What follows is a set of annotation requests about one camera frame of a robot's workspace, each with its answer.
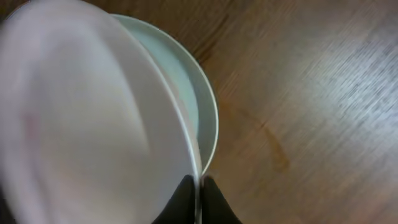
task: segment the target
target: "light blue plate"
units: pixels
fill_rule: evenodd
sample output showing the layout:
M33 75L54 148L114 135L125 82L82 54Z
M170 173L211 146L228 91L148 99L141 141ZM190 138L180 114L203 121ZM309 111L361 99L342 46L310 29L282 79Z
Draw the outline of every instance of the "light blue plate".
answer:
M195 129L205 173L218 138L217 104L205 73L192 55L165 32L139 19L112 16L143 44L175 85Z

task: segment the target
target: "black object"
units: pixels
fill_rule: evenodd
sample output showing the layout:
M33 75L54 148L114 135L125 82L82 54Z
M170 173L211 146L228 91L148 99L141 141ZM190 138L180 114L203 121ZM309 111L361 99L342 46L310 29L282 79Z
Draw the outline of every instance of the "black object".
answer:
M211 177L203 179L200 198L202 224L242 224ZM194 221L195 185L193 177L187 175L152 224L193 224Z
M4 198L4 193L0 188L0 223L2 224L16 224L14 217L11 214Z

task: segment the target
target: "wood grain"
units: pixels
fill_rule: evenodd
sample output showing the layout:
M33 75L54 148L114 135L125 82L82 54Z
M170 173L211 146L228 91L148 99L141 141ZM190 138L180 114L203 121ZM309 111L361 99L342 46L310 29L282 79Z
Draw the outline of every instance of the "wood grain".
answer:
M200 62L220 107L210 174L244 223L398 223L397 1L89 2Z

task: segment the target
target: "plate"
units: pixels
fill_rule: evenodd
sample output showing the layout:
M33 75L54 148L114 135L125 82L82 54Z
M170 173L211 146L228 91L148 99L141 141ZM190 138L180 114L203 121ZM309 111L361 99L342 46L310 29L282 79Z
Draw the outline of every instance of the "plate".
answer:
M176 87L197 135L204 174L218 139L217 104L205 73L192 55L164 31L139 19L112 16L141 42Z

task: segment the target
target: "table surface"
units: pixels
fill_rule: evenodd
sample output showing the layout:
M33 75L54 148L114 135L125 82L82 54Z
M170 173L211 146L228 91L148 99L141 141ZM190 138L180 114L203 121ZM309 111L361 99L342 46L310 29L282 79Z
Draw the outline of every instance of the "table surface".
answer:
M209 173L245 224L398 222L397 1L89 2L199 61L220 108Z

